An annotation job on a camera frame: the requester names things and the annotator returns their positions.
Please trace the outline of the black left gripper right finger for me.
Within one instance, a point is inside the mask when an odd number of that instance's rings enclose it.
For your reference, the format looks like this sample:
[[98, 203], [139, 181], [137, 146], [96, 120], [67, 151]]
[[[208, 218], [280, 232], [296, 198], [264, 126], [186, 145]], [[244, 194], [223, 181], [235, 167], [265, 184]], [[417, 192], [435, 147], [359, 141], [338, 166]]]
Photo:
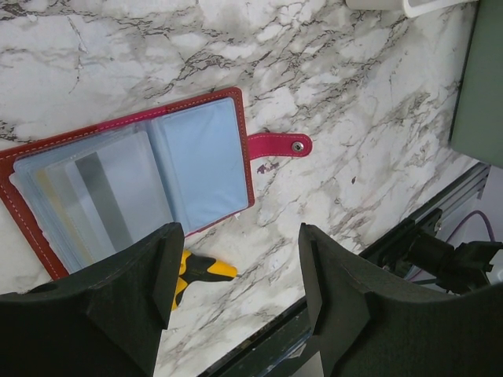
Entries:
[[418, 284], [301, 225], [299, 258], [327, 376], [499, 376], [502, 286], [459, 295]]

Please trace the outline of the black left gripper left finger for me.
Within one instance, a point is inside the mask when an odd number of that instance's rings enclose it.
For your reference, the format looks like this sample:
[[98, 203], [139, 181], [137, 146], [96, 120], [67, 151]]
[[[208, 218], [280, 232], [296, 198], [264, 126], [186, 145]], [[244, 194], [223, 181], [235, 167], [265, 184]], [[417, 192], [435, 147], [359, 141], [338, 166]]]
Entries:
[[77, 273], [3, 294], [2, 375], [152, 375], [183, 247], [170, 223]]

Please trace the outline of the red card holder wallet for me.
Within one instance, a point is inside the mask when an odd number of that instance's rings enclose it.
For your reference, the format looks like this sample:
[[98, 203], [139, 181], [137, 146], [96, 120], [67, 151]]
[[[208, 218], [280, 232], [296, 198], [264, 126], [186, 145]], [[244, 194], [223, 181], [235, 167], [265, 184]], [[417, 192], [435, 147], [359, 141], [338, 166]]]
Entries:
[[1, 153], [1, 199], [51, 278], [84, 269], [35, 173], [44, 169], [94, 260], [161, 225], [201, 232], [252, 207], [251, 162], [302, 158], [306, 134], [248, 134], [230, 87]]

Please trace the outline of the gold credit card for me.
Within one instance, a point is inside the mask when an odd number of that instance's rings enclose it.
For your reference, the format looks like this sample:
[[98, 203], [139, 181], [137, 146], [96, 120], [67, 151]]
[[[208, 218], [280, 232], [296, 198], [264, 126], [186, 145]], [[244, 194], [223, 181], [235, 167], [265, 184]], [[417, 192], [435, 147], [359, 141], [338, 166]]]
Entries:
[[38, 170], [35, 173], [35, 179], [44, 191], [56, 218], [61, 224], [62, 233], [65, 235], [65, 238], [72, 247], [75, 248], [75, 252], [79, 256], [79, 260], [81, 261], [83, 267], [91, 265], [94, 260], [92, 259], [86, 244], [83, 242], [79, 231], [75, 227], [73, 220], [65, 210], [64, 204], [58, 196], [57, 190], [54, 188], [45, 170]]

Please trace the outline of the white rectangular plastic tray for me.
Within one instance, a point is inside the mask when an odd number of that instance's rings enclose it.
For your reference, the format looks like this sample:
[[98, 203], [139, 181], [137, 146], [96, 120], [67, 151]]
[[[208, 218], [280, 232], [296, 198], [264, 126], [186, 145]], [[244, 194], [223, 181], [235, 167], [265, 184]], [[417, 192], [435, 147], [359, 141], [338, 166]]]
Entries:
[[472, 0], [346, 0], [353, 10], [401, 11], [408, 18], [421, 16]]

